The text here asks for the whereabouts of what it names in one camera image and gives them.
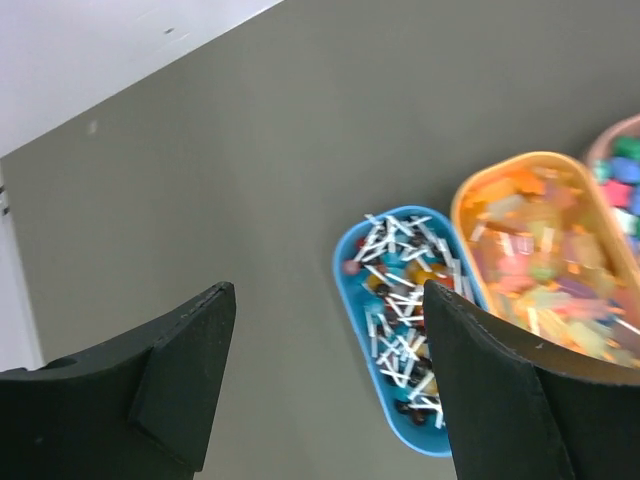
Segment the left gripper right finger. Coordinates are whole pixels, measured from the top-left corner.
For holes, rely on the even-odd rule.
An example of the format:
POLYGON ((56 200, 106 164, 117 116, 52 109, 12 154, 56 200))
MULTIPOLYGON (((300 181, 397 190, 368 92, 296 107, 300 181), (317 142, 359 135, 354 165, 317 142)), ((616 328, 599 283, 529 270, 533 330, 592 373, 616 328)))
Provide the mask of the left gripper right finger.
POLYGON ((424 286, 426 332, 460 479, 636 479, 639 373, 424 286))

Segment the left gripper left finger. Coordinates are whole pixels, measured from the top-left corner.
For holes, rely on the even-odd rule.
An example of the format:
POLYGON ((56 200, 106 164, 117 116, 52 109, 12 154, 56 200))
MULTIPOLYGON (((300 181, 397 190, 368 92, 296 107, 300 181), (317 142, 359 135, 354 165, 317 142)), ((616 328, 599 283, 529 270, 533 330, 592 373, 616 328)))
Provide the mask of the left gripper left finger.
POLYGON ((1 375, 5 479, 191 479, 236 318, 229 282, 83 351, 1 375))

